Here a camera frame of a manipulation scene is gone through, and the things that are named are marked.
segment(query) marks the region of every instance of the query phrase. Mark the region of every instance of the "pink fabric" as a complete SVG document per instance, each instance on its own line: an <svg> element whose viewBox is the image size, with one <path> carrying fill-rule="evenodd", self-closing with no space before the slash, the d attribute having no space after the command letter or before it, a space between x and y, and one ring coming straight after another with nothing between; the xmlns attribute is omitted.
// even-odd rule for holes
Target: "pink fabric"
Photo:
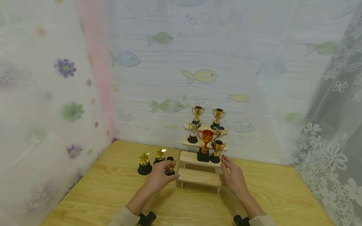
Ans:
<svg viewBox="0 0 362 226"><path fill-rule="evenodd" d="M77 0L84 25L85 41L100 100L108 123L109 135L115 137L115 108L111 93L111 73L106 45L106 17L100 0Z"/></svg>

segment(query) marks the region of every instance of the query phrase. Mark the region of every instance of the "trophy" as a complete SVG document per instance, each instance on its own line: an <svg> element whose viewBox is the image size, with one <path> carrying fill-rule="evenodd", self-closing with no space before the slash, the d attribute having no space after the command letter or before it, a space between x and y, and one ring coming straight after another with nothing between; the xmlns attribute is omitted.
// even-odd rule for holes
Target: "trophy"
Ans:
<svg viewBox="0 0 362 226"><path fill-rule="evenodd" d="M150 161L148 160L149 153L142 152L142 155L139 155L139 167L138 167L138 173L141 175L147 175L151 173L152 166Z"/></svg>
<svg viewBox="0 0 362 226"><path fill-rule="evenodd" d="M159 163L159 162L162 162L165 160L165 154L164 154L165 151L166 151L166 149L162 149L162 148L156 149L156 157L155 157L155 161L153 162L153 164L156 164L156 163Z"/></svg>
<svg viewBox="0 0 362 226"><path fill-rule="evenodd" d="M176 164L176 161L177 161L177 159L174 159L172 156L167 157L167 160L170 160L170 161L172 161L172 162L175 163L175 164ZM169 172L168 170L166 170L166 171L165 171L166 175L167 175L167 176L174 175L174 174L175 174L175 171L173 170L173 167L169 167L169 166L167 166L167 167L171 170L171 172Z"/></svg>
<svg viewBox="0 0 362 226"><path fill-rule="evenodd" d="M222 110L220 108L217 108L217 109L214 108L213 112L214 112L214 117L216 119L214 120L214 122L210 126L211 129L214 129L214 127L218 127L220 125L219 119L222 119L225 116L225 113L226 113L226 111L224 111L224 110Z"/></svg>
<svg viewBox="0 0 362 226"><path fill-rule="evenodd" d="M190 133L189 138L187 138L187 141L191 144L195 144L198 142L196 131L200 128L200 126L201 122L198 121L192 121L191 123L189 123L189 128L192 132Z"/></svg>
<svg viewBox="0 0 362 226"><path fill-rule="evenodd" d="M200 121L199 116L202 115L205 108L196 106L192 108L192 113L194 114L195 118L194 121Z"/></svg>
<svg viewBox="0 0 362 226"><path fill-rule="evenodd" d="M209 161L209 149L207 148L207 144L213 140L215 140L218 136L213 139L212 137L215 135L211 130L204 130L197 132L198 137L204 142L204 146L199 149L197 152L197 160L201 162L208 162Z"/></svg>
<svg viewBox="0 0 362 226"><path fill-rule="evenodd" d="M221 137L223 137L227 132L227 129L225 129L223 126L214 127L214 133L217 134L216 140L221 140ZM215 141L211 142L211 147L215 149Z"/></svg>
<svg viewBox="0 0 362 226"><path fill-rule="evenodd" d="M223 150L225 147L225 143L223 143L221 140L216 140L215 141L215 151L212 153L212 155L210 155L210 161L212 163L219 163L220 162L220 153L219 151Z"/></svg>

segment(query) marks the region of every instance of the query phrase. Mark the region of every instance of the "purple flower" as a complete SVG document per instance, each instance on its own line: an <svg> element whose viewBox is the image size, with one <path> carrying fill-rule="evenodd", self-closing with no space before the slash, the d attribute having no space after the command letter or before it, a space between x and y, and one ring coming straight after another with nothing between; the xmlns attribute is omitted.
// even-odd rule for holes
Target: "purple flower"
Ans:
<svg viewBox="0 0 362 226"><path fill-rule="evenodd" d="M72 145L70 148L67 148L67 153L71 159L75 159L82 150L83 148L80 145Z"/></svg>
<svg viewBox="0 0 362 226"><path fill-rule="evenodd" d="M63 60L57 59L54 64L54 68L63 75L64 78L68 78L68 76L74 76L74 72L77 69L74 67L74 62L70 62L68 59L64 58Z"/></svg>

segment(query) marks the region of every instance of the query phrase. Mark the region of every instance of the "wooden display stand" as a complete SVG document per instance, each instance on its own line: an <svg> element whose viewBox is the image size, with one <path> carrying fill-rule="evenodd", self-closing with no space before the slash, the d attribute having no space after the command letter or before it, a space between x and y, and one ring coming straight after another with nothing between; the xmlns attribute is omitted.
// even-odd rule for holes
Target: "wooden display stand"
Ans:
<svg viewBox="0 0 362 226"><path fill-rule="evenodd" d="M203 131L205 129L209 129L210 125L201 125L198 131ZM189 123L185 123L185 130L190 131ZM183 168L178 169L178 174L180 174L180 177L178 178L179 181L182 182L181 188L184 187L184 182L187 183L193 183L193 184L201 184L211 187L216 187L218 189L218 194L220 193L221 187L226 187L226 183L224 181L224 176L221 172L221 162L215 164L212 162L201 162L197 160L197 153L195 152L188 152L188 147L194 147L194 148L202 148L204 145L204 142L198 139L198 142L195 144L191 144L187 141L187 138L189 136L185 136L182 140L182 145L186 146L186 151L182 151L180 155L180 161L184 163ZM211 147L211 143L207 144L207 147L210 150L214 150ZM222 151L227 152L227 145L225 145L224 149ZM186 169L186 164L192 164L197 166L206 166L211 167L215 169L215 173L212 172L205 172L200 170L191 170Z"/></svg>

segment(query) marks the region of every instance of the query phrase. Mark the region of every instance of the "wooden table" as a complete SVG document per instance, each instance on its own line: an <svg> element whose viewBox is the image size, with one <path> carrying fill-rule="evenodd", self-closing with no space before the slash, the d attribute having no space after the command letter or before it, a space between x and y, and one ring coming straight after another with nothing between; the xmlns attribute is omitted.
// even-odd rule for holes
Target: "wooden table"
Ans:
<svg viewBox="0 0 362 226"><path fill-rule="evenodd" d="M156 148L126 141L114 142L42 226L108 225L147 178L137 173L137 156L142 151L150 152L150 161L153 162ZM169 148L165 154L179 158L180 152ZM243 168L251 193L278 226L333 225L295 169L233 160ZM234 215L246 216L227 188L221 189L217 195L216 188L197 184L185 183L181 189L179 181L155 194L143 213L149 211L157 215L155 226L231 226L234 225Z"/></svg>

